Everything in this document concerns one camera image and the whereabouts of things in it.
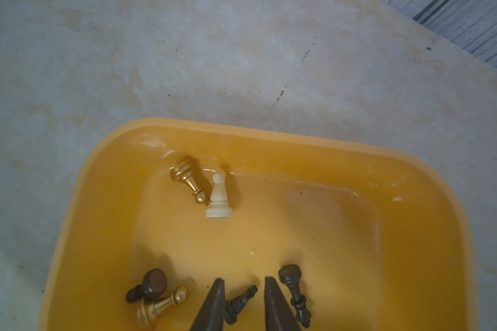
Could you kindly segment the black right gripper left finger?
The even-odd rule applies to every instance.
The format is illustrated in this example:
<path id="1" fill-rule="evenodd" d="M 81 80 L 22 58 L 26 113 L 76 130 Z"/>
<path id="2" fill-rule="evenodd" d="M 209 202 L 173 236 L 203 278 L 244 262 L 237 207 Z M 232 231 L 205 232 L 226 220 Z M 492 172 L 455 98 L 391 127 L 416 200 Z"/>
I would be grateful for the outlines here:
<path id="1" fill-rule="evenodd" d="M 208 291 L 190 331 L 223 331 L 226 311 L 225 282 L 217 278 Z"/>

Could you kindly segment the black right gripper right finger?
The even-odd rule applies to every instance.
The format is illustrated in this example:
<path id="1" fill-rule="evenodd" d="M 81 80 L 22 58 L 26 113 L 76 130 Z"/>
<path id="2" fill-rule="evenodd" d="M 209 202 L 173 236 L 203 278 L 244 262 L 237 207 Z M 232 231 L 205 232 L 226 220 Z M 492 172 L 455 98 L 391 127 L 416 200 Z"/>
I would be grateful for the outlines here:
<path id="1" fill-rule="evenodd" d="M 265 330 L 301 331 L 274 277 L 265 277 Z"/>

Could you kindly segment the small black chess piece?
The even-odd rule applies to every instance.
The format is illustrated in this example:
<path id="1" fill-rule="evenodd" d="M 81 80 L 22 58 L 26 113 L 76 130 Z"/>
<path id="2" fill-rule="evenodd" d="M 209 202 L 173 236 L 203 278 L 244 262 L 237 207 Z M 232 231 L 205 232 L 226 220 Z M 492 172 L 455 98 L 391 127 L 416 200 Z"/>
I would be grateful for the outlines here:
<path id="1" fill-rule="evenodd" d="M 224 320 L 227 324 L 233 325 L 237 322 L 237 317 L 244 310 L 247 303 L 254 298 L 258 292 L 258 287 L 252 285 L 241 295 L 236 296 L 232 300 L 226 300 Z"/>

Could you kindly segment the gold chess bishop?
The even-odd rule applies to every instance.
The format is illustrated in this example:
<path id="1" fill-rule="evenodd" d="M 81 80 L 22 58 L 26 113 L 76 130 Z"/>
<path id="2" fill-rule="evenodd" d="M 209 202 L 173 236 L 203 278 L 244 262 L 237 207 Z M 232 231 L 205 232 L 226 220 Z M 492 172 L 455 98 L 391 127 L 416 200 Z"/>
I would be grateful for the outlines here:
<path id="1" fill-rule="evenodd" d="M 165 298 L 153 301 L 140 300 L 136 305 L 137 319 L 142 330 L 153 330 L 162 314 L 171 307 L 187 302 L 192 289 L 181 285 Z"/>

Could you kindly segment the cream white chess pawn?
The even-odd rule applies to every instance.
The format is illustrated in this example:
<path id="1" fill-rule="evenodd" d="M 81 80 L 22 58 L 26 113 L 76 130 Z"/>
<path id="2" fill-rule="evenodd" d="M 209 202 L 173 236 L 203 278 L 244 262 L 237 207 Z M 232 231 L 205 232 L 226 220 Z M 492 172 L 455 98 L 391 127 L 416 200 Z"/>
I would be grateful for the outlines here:
<path id="1" fill-rule="evenodd" d="M 229 205 L 229 198 L 226 190 L 226 173 L 222 168 L 218 168 L 212 177 L 213 189 L 210 196 L 210 203 L 206 209 L 206 218 L 230 218 L 233 216 L 233 208 Z"/>

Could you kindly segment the gold chess pawn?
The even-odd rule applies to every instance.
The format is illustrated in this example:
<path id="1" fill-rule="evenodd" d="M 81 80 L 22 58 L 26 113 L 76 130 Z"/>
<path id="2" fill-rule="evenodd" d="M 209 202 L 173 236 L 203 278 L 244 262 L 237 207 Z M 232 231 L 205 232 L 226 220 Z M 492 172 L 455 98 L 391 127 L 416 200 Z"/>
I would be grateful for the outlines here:
<path id="1" fill-rule="evenodd" d="M 171 180 L 190 188 L 191 195 L 199 205 L 209 205 L 208 182 L 197 159 L 184 155 L 170 170 Z"/>

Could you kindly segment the yellow plastic storage box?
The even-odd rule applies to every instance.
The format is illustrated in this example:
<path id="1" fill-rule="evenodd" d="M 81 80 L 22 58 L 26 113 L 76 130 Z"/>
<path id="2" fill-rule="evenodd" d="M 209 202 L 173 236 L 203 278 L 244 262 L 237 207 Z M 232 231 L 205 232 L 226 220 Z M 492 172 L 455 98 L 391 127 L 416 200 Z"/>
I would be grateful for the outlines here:
<path id="1" fill-rule="evenodd" d="M 206 218 L 170 170 L 226 173 L 230 218 Z M 192 287 L 159 330 L 187 330 L 213 281 L 234 297 L 302 270 L 312 330 L 475 330 L 469 222 L 447 182 L 397 150 L 173 119 L 106 136 L 77 178 L 40 330 L 139 330 L 125 293 L 161 268 Z"/>

